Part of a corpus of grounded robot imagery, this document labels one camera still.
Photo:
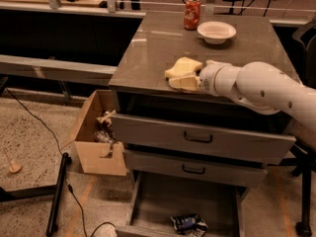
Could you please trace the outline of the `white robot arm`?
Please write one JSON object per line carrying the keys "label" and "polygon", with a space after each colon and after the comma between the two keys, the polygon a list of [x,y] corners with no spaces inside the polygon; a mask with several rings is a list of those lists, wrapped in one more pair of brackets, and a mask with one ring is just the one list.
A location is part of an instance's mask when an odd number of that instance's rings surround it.
{"label": "white robot arm", "polygon": [[316,130],[316,90],[268,63],[257,61],[238,67],[213,60],[206,66],[177,61],[165,77],[176,90],[225,97],[262,115],[284,112]]}

